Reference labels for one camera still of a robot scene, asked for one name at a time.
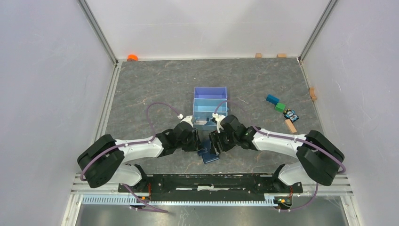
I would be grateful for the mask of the blue card holder wallet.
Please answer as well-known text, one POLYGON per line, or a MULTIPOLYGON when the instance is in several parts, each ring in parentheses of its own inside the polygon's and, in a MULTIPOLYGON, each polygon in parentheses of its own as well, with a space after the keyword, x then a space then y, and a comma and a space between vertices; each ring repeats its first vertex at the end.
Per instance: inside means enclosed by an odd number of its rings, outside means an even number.
POLYGON ((219 156, 212 151, 211 141, 203 140, 201 148, 197 151, 198 156, 202 158, 204 164, 219 160, 219 156))

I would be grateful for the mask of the blue purple three-bin tray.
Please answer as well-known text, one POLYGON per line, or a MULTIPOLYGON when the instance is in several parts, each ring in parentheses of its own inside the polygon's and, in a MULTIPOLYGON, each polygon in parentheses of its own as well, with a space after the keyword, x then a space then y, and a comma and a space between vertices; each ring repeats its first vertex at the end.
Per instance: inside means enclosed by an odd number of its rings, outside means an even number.
POLYGON ((198 130, 216 130, 216 123, 212 121, 212 114, 216 108, 219 115, 227 116, 227 87, 195 87, 193 96, 192 115, 194 127, 198 130))

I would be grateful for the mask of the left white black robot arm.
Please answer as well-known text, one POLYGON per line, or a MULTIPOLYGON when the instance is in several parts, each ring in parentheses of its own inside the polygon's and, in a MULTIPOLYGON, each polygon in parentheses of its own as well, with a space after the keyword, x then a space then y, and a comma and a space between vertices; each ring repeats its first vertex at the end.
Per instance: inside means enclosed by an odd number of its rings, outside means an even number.
POLYGON ((86 181, 90 188, 118 183, 142 192, 148 186, 148 179, 139 166, 129 165, 130 161, 164 157, 177 149, 196 152, 199 147, 198 132, 186 121, 143 139, 120 140, 105 134, 77 158, 81 169, 80 180, 86 181))

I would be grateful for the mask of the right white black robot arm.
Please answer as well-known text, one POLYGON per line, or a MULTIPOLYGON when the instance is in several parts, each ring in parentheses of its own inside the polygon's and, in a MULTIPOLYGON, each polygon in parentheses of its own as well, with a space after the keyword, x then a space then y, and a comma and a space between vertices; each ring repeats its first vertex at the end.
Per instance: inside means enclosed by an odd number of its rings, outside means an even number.
POLYGON ((237 146, 245 150, 271 151, 297 159, 278 167, 272 178, 277 192, 286 191, 297 182, 330 186, 336 175, 346 172, 344 154, 322 133, 283 134, 256 126, 246 127, 234 115, 213 113, 216 130, 210 134, 211 145, 217 153, 237 146))

